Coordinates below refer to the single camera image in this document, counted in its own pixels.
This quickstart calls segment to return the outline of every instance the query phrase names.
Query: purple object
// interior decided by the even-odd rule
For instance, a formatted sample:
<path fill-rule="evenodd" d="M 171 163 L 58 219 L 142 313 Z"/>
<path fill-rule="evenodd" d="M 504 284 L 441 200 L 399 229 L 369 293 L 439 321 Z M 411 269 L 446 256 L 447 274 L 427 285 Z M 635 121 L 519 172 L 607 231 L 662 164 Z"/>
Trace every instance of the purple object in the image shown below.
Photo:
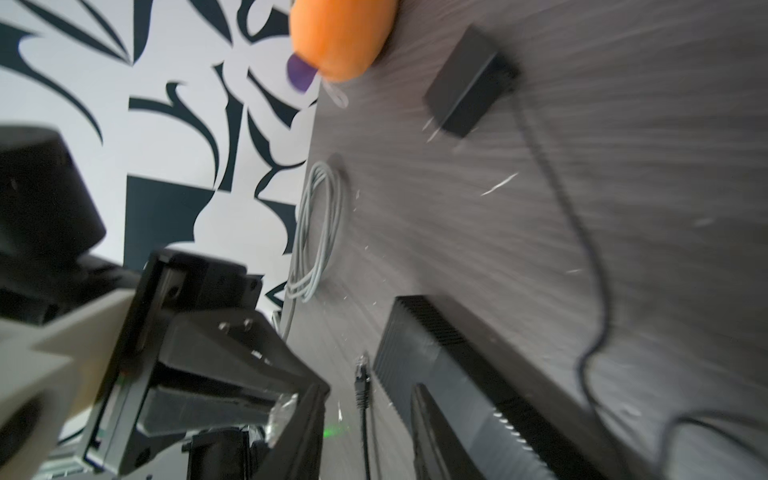
<path fill-rule="evenodd" d="M 291 85 L 302 92 L 307 91 L 317 74 L 317 68 L 306 63 L 296 54 L 291 55 L 288 59 L 287 70 Z"/>

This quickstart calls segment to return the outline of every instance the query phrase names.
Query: debris on desk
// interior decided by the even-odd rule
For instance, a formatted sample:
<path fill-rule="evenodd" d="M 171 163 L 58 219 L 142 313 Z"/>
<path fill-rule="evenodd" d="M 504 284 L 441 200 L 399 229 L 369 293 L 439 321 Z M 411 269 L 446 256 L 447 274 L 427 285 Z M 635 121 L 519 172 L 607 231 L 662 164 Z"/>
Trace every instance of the debris on desk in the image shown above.
<path fill-rule="evenodd" d="M 510 175 L 509 177 L 506 177 L 504 180 L 502 180 L 502 182 L 501 182 L 501 183 L 499 183 L 499 184 L 495 185 L 495 186 L 494 186 L 494 187 L 493 187 L 491 190 L 488 190 L 487 192 L 485 192 L 484 194 L 482 194 L 482 195 L 480 195 L 480 196 L 481 196 L 481 197 L 484 197 L 485 195 L 488 195 L 488 194 L 490 194 L 490 193 L 491 193 L 493 190 L 496 190 L 497 188 L 500 188 L 500 187 L 504 187 L 506 184 L 508 184 L 508 183 L 509 183 L 509 181 L 510 181 L 511 179 L 513 179 L 513 178 L 517 177 L 517 176 L 518 176 L 518 173 L 520 173 L 520 172 L 514 172 L 512 175 Z"/>

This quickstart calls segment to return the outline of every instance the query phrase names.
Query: orange object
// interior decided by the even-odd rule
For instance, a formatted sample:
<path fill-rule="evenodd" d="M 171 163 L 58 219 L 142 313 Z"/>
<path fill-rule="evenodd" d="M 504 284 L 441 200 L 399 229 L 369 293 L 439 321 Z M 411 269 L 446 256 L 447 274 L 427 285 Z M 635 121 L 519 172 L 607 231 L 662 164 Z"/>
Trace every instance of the orange object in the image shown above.
<path fill-rule="evenodd" d="M 381 52 L 396 12 L 397 0 L 296 0 L 293 50 L 326 80 L 351 80 Z"/>

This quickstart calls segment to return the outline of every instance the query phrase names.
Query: green light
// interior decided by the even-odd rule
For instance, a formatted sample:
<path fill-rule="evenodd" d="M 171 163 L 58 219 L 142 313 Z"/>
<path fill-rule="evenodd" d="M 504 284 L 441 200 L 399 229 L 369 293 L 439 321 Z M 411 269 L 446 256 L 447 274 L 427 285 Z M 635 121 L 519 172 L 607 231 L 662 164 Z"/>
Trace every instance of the green light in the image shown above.
<path fill-rule="evenodd" d="M 347 429 L 348 428 L 346 425 L 342 425 L 342 424 L 331 425 L 329 427 L 326 427 L 323 430 L 323 438 L 329 439 L 331 437 L 335 437 L 337 435 L 344 433 Z"/>

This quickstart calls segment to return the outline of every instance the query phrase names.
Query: black device with vents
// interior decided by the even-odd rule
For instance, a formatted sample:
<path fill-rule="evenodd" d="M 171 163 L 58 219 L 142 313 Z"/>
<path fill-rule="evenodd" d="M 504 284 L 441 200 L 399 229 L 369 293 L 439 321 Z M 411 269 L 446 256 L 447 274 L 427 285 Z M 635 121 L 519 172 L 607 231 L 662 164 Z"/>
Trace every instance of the black device with vents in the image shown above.
<path fill-rule="evenodd" d="M 440 128 L 465 137 L 493 102 L 512 88 L 517 76 L 518 69 L 498 46 L 470 25 L 429 86 L 424 101 Z"/>
<path fill-rule="evenodd" d="M 395 299 L 373 370 L 415 444 L 424 435 L 412 396 L 423 384 L 488 480 L 604 478 L 424 296 Z"/>

